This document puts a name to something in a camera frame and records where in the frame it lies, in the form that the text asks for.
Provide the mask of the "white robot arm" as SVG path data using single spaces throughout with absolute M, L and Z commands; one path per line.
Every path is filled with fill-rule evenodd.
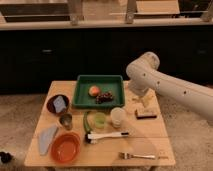
M 168 96 L 213 124 L 213 89 L 166 75 L 158 71 L 160 60 L 153 52 L 145 52 L 126 67 L 129 89 L 144 96 L 151 88 Z

